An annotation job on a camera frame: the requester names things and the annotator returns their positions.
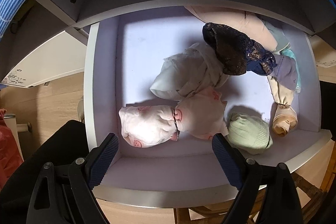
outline grey fabric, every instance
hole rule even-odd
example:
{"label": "grey fabric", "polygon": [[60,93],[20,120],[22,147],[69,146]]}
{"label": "grey fabric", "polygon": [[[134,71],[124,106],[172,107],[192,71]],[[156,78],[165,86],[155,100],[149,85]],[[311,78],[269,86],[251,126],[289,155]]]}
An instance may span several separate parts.
{"label": "grey fabric", "polygon": [[285,49],[289,44],[289,40],[284,35],[281,22],[262,15],[259,15],[259,18],[278,43],[277,48],[273,52],[280,52]]}
{"label": "grey fabric", "polygon": [[277,66],[271,76],[275,77],[281,85],[290,90],[295,90],[297,82],[296,62],[294,58],[286,55],[274,55]]}

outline drawer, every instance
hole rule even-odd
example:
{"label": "drawer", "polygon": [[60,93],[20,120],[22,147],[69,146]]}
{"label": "drawer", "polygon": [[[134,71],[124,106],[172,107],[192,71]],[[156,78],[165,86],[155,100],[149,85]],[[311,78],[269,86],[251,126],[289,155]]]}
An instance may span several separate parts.
{"label": "drawer", "polygon": [[[121,137],[118,111],[123,106],[176,105],[149,90],[163,59],[203,42],[204,23],[184,7],[141,10],[105,19],[91,26],[84,70],[84,111],[89,148],[110,132],[119,137],[119,151],[100,186],[97,198],[143,207],[178,208],[232,199],[229,185],[211,142],[181,132],[177,142],[139,149]],[[294,171],[313,157],[331,138],[320,129],[320,86],[306,33],[283,24],[300,69],[302,91],[292,103],[298,125],[286,137],[273,133],[273,146],[253,157],[263,165],[285,162]],[[273,119],[274,103],[267,77],[247,72],[230,76],[219,89],[228,101],[225,111],[237,110]]]}

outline red fabric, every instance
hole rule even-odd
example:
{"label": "red fabric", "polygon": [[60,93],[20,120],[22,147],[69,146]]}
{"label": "red fabric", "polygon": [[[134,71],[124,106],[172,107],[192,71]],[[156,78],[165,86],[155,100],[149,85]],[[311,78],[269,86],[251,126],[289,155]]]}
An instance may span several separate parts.
{"label": "red fabric", "polygon": [[12,131],[4,121],[5,109],[0,109],[0,189],[23,163]]}

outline beige underwear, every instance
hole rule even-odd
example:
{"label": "beige underwear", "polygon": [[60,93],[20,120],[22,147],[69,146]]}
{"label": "beige underwear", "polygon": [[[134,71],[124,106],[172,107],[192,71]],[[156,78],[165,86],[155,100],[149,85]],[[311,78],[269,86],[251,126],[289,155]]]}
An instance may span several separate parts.
{"label": "beige underwear", "polygon": [[277,79],[272,76],[267,76],[267,78],[274,101],[281,105],[291,105],[294,98],[294,91],[279,84]]}
{"label": "beige underwear", "polygon": [[297,125],[297,115],[289,105],[278,105],[273,119],[272,129],[280,137],[285,137],[288,131]]}

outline white fabric bundle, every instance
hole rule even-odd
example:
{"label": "white fabric bundle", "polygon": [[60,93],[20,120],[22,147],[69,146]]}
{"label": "white fabric bundle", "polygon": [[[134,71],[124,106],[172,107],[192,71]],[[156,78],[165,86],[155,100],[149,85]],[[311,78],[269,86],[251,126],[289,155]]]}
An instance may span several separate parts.
{"label": "white fabric bundle", "polygon": [[228,78],[222,68],[209,45],[195,43],[182,54],[164,59],[150,90],[157,97],[181,101],[208,86],[221,87]]}
{"label": "white fabric bundle", "polygon": [[129,106],[119,110],[121,135],[135,147],[151,147],[169,139],[176,141],[177,128],[171,106]]}

